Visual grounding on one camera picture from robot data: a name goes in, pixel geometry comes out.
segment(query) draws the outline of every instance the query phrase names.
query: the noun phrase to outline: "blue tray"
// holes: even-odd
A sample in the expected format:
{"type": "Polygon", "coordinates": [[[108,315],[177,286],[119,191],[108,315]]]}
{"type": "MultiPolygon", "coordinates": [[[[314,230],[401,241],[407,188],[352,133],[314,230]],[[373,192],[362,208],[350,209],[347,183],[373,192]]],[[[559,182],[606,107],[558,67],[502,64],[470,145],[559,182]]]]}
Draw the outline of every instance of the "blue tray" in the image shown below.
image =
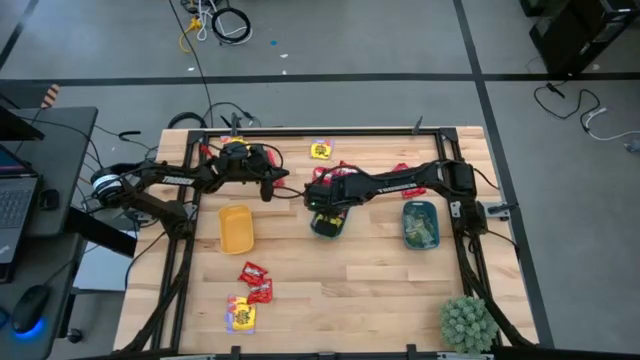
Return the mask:
{"type": "Polygon", "coordinates": [[[428,201],[409,201],[402,209],[404,244],[412,250],[428,250],[440,245],[438,213],[428,201]]]}

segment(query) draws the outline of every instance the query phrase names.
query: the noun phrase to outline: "yellow bowl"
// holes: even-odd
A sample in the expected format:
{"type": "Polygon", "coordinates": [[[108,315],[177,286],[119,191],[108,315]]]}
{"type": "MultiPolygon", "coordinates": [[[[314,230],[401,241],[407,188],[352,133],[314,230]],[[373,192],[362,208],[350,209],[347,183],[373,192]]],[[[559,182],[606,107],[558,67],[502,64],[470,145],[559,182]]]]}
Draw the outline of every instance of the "yellow bowl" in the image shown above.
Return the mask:
{"type": "Polygon", "coordinates": [[[225,206],[218,212],[218,218],[223,253],[242,254],[253,248],[253,222],[247,206],[225,206]]]}

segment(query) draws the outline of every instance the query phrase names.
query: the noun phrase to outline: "potted plant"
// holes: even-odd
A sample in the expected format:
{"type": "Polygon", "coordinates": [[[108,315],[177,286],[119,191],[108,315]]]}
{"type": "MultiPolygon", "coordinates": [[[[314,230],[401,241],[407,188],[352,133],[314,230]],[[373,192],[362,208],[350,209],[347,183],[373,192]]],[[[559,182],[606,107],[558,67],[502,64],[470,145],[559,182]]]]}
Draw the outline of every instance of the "potted plant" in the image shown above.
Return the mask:
{"type": "Polygon", "coordinates": [[[491,348],[498,324],[484,300],[469,296],[450,299],[440,308],[442,338],[460,354],[477,355],[491,348]]]}

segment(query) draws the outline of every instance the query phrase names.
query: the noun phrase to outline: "black floor stripe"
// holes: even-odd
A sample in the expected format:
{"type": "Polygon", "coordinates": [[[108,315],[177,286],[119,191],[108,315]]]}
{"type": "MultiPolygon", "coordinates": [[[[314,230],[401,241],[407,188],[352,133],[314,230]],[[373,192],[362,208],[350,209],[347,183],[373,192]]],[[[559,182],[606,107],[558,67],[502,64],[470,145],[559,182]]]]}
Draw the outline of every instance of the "black floor stripe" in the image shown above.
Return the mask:
{"type": "MultiPolygon", "coordinates": [[[[473,43],[473,38],[471,37],[471,30],[469,28],[469,22],[467,21],[467,15],[464,11],[462,0],[453,0],[453,3],[456,8],[456,14],[458,16],[458,22],[460,23],[464,45],[467,49],[467,55],[469,56],[471,71],[475,78],[474,81],[476,89],[478,90],[480,106],[482,107],[482,113],[485,118],[491,149],[493,150],[493,154],[496,159],[496,166],[501,180],[500,184],[504,191],[505,200],[508,203],[515,203],[518,199],[513,187],[511,173],[509,172],[507,157],[505,156],[502,141],[500,140],[500,133],[498,132],[495,115],[493,113],[493,108],[491,107],[487,86],[482,76],[482,69],[480,68],[480,61],[478,60],[476,47],[473,43]]],[[[529,248],[529,243],[527,241],[522,215],[519,211],[511,212],[511,225],[515,235],[515,240],[520,247],[520,263],[523,275],[526,278],[525,286],[527,288],[527,295],[529,297],[533,319],[538,332],[538,340],[540,344],[545,347],[553,347],[551,328],[549,327],[547,312],[545,310],[544,303],[542,302],[540,285],[538,283],[533,259],[531,257],[531,249],[529,248]]]]}
{"type": "MultiPolygon", "coordinates": [[[[500,81],[561,81],[565,76],[549,74],[436,74],[436,73],[375,73],[375,74],[314,74],[314,75],[242,75],[205,76],[207,84],[275,84],[321,82],[369,82],[369,81],[454,81],[480,79],[484,82],[500,81]]],[[[572,81],[640,80],[640,73],[579,74],[572,81]]],[[[0,79],[0,85],[50,85],[60,86],[136,86],[136,85],[201,85],[196,76],[148,77],[148,78],[84,78],[84,79],[0,79]]]]}
{"type": "Polygon", "coordinates": [[[33,10],[36,8],[36,5],[38,5],[38,1],[39,0],[29,1],[29,4],[27,4],[27,7],[24,9],[24,12],[20,17],[18,25],[16,25],[15,29],[13,29],[9,40],[7,40],[7,43],[4,45],[4,48],[0,53],[0,70],[2,70],[2,67],[7,62],[7,59],[9,59],[9,55],[11,55],[13,47],[18,42],[18,38],[20,37],[20,34],[22,34],[22,30],[24,30],[24,27],[27,25],[27,21],[29,21],[29,18],[33,14],[33,10]]]}

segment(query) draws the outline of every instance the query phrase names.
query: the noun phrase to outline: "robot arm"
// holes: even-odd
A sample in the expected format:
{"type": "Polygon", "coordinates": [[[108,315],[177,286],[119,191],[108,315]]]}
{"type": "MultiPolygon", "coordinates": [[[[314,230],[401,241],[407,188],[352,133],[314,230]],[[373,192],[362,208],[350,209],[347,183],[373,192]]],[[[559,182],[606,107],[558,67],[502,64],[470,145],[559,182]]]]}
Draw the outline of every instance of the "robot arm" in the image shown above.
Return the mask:
{"type": "Polygon", "coordinates": [[[446,199],[460,202],[461,216],[454,226],[476,234],[487,230],[484,208],[475,200],[473,166],[465,162],[434,161],[378,175],[369,175],[355,166],[344,167],[356,172],[332,178],[329,186],[321,184],[322,176],[306,185],[304,201],[309,210],[332,217],[380,194],[426,187],[446,199]]]}
{"type": "Polygon", "coordinates": [[[269,162],[262,145],[239,142],[226,144],[219,156],[213,156],[194,168],[155,164],[144,161],[116,164],[96,172],[91,177],[93,196],[103,208],[134,208],[158,218],[168,235],[184,238],[188,235],[188,215],[177,201],[162,201],[145,190],[153,184],[189,186],[198,192],[211,194],[226,182],[260,183],[263,201],[271,201],[273,182],[289,175],[287,170],[269,162]],[[126,179],[137,176],[135,184],[126,179]]]}

